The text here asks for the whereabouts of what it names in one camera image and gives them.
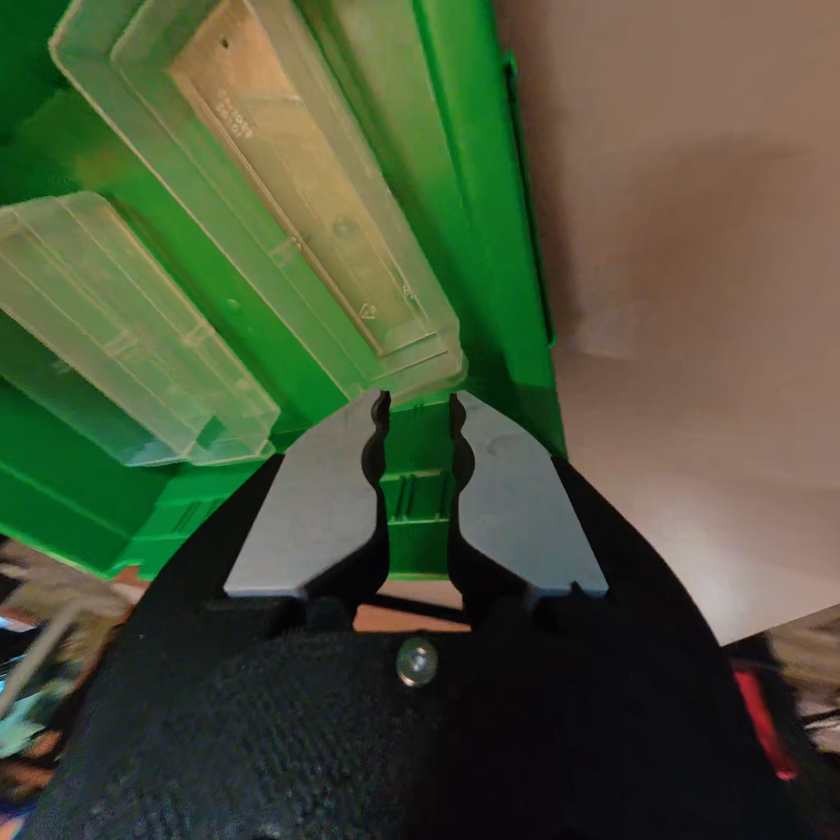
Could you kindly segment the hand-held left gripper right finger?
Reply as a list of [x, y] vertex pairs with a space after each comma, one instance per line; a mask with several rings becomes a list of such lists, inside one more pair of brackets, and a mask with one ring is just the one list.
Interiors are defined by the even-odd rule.
[[609, 584], [552, 455], [528, 430], [466, 391], [450, 396], [455, 490], [448, 576], [468, 618], [499, 601], [531, 610], [543, 598]]

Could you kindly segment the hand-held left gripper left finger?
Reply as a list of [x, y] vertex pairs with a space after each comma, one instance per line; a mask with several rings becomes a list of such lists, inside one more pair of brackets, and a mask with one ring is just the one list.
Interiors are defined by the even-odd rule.
[[368, 391], [289, 447], [224, 584], [230, 597], [339, 599], [350, 612], [390, 567], [384, 491], [391, 395]]

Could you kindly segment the clear plastic drawer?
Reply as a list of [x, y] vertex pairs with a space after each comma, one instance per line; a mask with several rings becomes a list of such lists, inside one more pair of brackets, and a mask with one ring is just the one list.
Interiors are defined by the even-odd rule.
[[345, 397], [463, 380], [455, 311], [293, 2], [71, 2], [49, 52]]
[[280, 408], [94, 192], [1, 213], [2, 378], [127, 467], [266, 459]]

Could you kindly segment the green plastic bin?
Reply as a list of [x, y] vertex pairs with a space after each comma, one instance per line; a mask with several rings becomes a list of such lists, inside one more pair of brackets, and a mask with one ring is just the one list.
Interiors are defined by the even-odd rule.
[[[269, 440], [279, 455], [364, 392], [341, 393], [58, 68], [49, 41], [70, 3], [2, 2], [2, 207], [82, 192], [106, 199], [278, 405]], [[388, 155], [371, 116], [378, 106], [359, 86], [333, 15], [351, 2], [293, 3], [458, 318], [467, 373], [443, 391], [392, 400], [385, 450], [393, 574], [441, 576], [454, 484], [439, 407], [448, 392], [468, 389], [565, 455], [516, 63], [502, 56], [493, 67], [488, 43], [468, 42], [491, 87], [472, 107], [443, 52], [455, 104], [437, 93], [425, 101], [433, 147], [417, 171], [392, 158], [419, 137], [421, 118], [386, 103], [397, 129]], [[153, 579], [266, 459], [127, 467], [2, 378], [2, 535], [105, 579], [131, 566]]]

